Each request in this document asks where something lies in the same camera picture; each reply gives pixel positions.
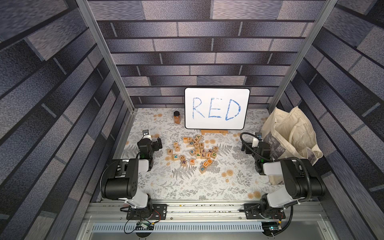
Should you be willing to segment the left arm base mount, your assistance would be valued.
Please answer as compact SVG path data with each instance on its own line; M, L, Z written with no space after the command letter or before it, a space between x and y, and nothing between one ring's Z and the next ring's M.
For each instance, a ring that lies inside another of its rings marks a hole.
M152 204L144 209L130 208L127 213L127 220L150 220L162 221L167 217L167 204Z

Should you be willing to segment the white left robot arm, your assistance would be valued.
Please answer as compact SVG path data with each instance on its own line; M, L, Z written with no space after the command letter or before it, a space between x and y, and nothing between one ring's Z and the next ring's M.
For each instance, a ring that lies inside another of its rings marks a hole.
M110 164L103 172L100 181L102 197L123 201L135 210L152 211L152 199L139 190L139 173L152 170L154 152L163 148L158 138L143 138L138 142L139 153L133 159L120 159Z

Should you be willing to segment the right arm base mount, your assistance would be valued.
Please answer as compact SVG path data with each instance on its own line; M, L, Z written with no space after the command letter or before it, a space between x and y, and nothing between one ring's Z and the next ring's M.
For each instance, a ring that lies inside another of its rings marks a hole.
M247 220L282 220L286 218L281 208L270 208L259 204L244 204L244 213Z

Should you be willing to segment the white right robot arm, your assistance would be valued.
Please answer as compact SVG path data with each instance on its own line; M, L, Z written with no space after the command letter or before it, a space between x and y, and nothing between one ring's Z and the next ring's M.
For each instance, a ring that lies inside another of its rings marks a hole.
M242 143L242 151L251 154L260 175L282 177L284 186L262 195L258 204L245 204L242 210L247 219L285 219L285 209L312 198L324 196L326 186L308 159L295 157L270 160L271 147L260 142Z

